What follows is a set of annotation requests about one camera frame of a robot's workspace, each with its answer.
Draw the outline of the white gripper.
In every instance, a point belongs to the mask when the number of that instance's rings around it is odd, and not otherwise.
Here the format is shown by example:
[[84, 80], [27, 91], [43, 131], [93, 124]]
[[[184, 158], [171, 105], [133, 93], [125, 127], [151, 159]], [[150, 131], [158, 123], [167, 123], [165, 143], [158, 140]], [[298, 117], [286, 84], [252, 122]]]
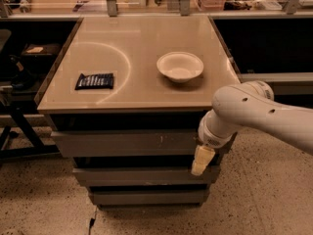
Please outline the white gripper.
[[217, 115], [205, 115], [201, 119], [198, 128], [198, 136], [205, 146], [196, 148], [191, 174], [195, 176], [202, 175], [215, 156], [213, 149], [223, 147], [231, 139], [232, 135], [230, 125]]

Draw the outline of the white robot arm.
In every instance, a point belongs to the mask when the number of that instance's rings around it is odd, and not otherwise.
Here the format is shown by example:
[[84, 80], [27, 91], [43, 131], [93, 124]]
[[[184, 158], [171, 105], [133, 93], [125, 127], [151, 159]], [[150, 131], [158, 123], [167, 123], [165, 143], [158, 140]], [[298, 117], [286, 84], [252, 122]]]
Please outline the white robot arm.
[[201, 119], [191, 174], [200, 176], [215, 155], [243, 127], [268, 133], [295, 148], [313, 154], [313, 110], [277, 103], [263, 81], [219, 88], [212, 109]]

